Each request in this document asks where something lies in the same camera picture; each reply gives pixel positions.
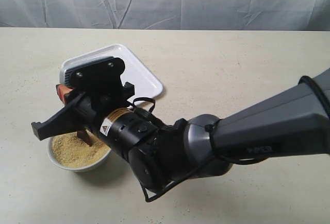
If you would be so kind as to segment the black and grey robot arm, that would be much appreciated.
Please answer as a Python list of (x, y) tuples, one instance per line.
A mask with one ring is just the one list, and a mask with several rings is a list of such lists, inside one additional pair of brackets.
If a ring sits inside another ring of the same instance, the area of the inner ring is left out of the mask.
[(211, 114), (166, 125), (151, 111), (126, 99), (133, 86), (106, 96), (73, 90), (65, 106), (45, 122), (33, 122), (44, 140), (89, 130), (131, 167), (141, 186), (153, 193), (189, 178), (220, 176), (233, 164), (274, 157), (329, 153), (329, 71), (232, 116)]

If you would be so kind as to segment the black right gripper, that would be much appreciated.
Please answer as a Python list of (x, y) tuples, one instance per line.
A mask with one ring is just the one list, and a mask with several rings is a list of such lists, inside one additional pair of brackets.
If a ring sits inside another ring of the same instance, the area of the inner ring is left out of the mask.
[(129, 82), (124, 84), (125, 96), (110, 97), (92, 96), (78, 92), (63, 84), (56, 85), (56, 91), (64, 107), (44, 122), (32, 122), (34, 135), (39, 140), (88, 129), (97, 133), (97, 126), (110, 111), (128, 107), (128, 99), (135, 94), (135, 86)]

